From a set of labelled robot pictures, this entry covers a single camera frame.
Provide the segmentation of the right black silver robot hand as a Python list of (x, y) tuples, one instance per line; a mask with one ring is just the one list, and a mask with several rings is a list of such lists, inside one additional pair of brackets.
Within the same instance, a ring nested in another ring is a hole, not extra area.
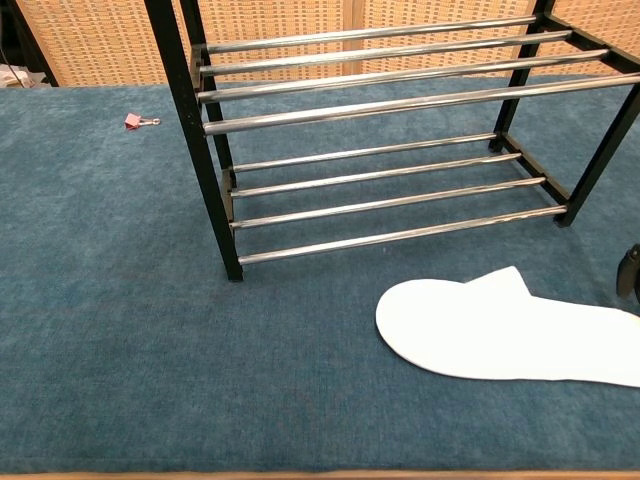
[(627, 298), (631, 293), (640, 301), (639, 245), (634, 244), (619, 262), (616, 277), (616, 294)]

